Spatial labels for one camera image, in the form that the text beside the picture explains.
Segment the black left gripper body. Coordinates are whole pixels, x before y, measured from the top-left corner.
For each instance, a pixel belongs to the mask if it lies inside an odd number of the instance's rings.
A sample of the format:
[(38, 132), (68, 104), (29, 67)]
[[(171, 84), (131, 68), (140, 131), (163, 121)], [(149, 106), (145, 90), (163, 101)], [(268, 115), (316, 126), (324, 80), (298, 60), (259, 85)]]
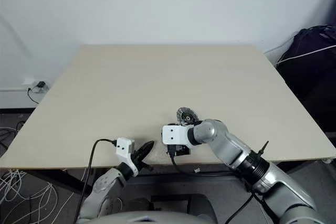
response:
[(153, 169), (154, 169), (153, 166), (151, 166), (149, 164), (146, 164), (144, 161), (137, 162), (135, 153), (131, 155), (131, 160), (132, 160), (133, 164), (136, 166), (136, 168), (138, 169), (139, 172), (144, 168), (149, 170), (149, 171), (153, 171)]

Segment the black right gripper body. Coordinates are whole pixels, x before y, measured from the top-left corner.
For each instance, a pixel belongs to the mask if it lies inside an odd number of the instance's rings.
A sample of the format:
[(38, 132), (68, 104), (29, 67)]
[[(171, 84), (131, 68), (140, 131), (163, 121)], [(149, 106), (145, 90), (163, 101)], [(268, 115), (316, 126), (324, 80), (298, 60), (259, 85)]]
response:
[(190, 149), (185, 145), (167, 145), (167, 153), (170, 157), (190, 155)]

